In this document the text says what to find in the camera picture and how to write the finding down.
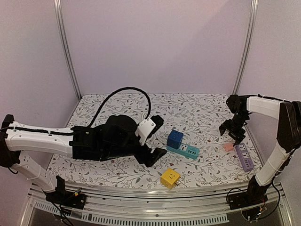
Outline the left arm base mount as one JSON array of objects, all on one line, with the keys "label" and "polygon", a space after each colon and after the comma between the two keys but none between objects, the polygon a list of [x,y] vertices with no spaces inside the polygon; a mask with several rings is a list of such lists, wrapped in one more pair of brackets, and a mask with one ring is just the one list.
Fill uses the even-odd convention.
[{"label": "left arm base mount", "polygon": [[65,188],[55,188],[53,192],[45,192],[46,200],[61,206],[67,206],[76,209],[84,209],[87,196],[82,192],[70,192]]}]

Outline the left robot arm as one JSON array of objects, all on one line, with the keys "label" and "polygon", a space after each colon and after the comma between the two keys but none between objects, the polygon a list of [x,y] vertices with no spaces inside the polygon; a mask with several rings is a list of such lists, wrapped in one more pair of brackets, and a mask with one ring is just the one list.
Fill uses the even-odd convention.
[{"label": "left robot arm", "polygon": [[66,204],[71,193],[65,190],[64,180],[49,175],[27,154],[28,151],[92,161],[133,156],[146,167],[153,166],[166,154],[166,150],[152,150],[146,145],[147,139],[164,123],[159,115],[147,113],[140,122],[127,115],[112,115],[98,126],[95,121],[93,118],[87,126],[54,129],[21,124],[13,115],[7,114],[0,128],[0,164],[23,174],[37,184],[47,197]]}]

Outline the teal power strip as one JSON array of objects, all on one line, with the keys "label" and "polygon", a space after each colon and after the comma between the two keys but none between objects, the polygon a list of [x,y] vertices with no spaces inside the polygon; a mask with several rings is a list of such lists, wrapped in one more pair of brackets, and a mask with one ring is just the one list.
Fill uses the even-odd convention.
[{"label": "teal power strip", "polygon": [[186,158],[196,160],[199,155],[199,148],[190,146],[187,144],[181,144],[178,149],[172,148],[170,146],[166,147],[168,151],[171,151],[173,153],[182,155]]}]

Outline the pink plug adapter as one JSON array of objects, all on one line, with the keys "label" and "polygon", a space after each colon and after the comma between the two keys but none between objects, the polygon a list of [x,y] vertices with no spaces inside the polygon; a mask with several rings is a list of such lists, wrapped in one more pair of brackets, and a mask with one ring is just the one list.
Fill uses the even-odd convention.
[{"label": "pink plug adapter", "polygon": [[223,148],[224,148],[225,152],[231,152],[231,151],[235,150],[235,146],[233,143],[225,143],[223,145]]}]

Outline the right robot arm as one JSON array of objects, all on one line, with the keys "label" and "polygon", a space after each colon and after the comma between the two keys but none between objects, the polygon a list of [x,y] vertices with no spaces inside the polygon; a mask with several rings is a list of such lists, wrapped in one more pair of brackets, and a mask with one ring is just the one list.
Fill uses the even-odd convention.
[{"label": "right robot arm", "polygon": [[266,154],[262,169],[249,180],[243,195],[245,204],[254,205],[301,147],[301,103],[262,95],[234,94],[228,97],[226,105],[233,117],[219,126],[219,132],[221,135],[228,132],[235,145],[241,144],[246,137],[244,126],[252,114],[266,116],[272,124],[268,126],[265,122],[258,126],[258,129],[269,132],[274,138],[268,139],[267,146],[271,150]]}]

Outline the blue cube socket adapter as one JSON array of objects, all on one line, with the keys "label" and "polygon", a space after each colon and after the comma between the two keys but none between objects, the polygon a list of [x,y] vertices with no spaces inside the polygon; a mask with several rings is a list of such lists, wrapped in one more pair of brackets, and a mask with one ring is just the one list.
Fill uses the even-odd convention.
[{"label": "blue cube socket adapter", "polygon": [[181,146],[183,137],[184,137],[183,133],[173,129],[167,138],[167,143],[166,143],[167,150],[179,149],[179,147]]}]

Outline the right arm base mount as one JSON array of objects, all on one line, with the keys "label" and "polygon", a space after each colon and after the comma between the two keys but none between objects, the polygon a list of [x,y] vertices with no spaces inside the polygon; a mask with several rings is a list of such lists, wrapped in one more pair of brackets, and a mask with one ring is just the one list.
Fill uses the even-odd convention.
[{"label": "right arm base mount", "polygon": [[232,188],[226,195],[226,202],[230,210],[250,207],[253,205],[264,203],[268,200],[266,194],[249,195],[247,191],[238,188]]}]

